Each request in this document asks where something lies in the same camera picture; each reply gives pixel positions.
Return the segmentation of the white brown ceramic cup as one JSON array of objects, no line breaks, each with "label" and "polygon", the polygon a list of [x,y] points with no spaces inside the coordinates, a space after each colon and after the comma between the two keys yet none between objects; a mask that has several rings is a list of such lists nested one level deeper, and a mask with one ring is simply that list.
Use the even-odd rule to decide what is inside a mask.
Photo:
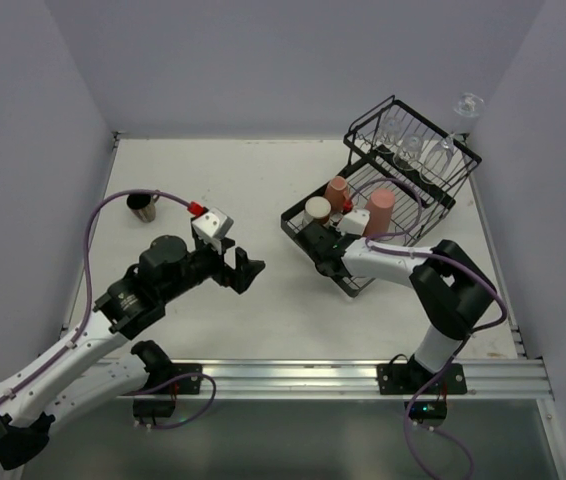
[{"label": "white brown ceramic cup", "polygon": [[307,226],[311,223],[325,225],[331,216],[331,203],[322,196],[313,196],[304,204],[302,225]]}]

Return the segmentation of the pink tall tumbler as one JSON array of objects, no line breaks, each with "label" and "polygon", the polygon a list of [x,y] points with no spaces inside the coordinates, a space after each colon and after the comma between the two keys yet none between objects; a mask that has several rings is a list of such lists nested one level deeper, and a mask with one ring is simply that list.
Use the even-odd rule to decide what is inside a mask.
[{"label": "pink tall tumbler", "polygon": [[395,205],[394,193],[385,188],[374,190],[366,203],[369,221],[364,230],[365,236],[380,235],[388,232]]}]

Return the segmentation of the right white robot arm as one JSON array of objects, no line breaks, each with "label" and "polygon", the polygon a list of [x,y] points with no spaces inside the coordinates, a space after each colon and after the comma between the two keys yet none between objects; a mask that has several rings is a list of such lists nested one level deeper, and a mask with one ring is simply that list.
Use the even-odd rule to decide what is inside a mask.
[{"label": "right white robot arm", "polygon": [[454,241],[400,247],[380,235],[343,234],[318,223],[296,237],[317,271],[334,280],[366,278],[412,289],[430,322],[408,360],[410,374],[427,379],[451,362],[491,304],[501,301],[492,282]]}]

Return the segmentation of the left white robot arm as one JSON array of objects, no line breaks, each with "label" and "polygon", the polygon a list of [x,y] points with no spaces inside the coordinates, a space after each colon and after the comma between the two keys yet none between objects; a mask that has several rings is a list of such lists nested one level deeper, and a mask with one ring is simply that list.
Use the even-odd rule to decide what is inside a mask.
[{"label": "left white robot arm", "polygon": [[177,236],[156,238],[136,264],[87,307],[81,323],[19,372],[0,382],[0,465],[16,469],[48,444],[60,417],[53,405],[98,360],[162,319],[169,302],[208,279],[244,293],[265,269],[235,248],[228,265],[224,240],[218,248],[198,240],[194,250]]}]

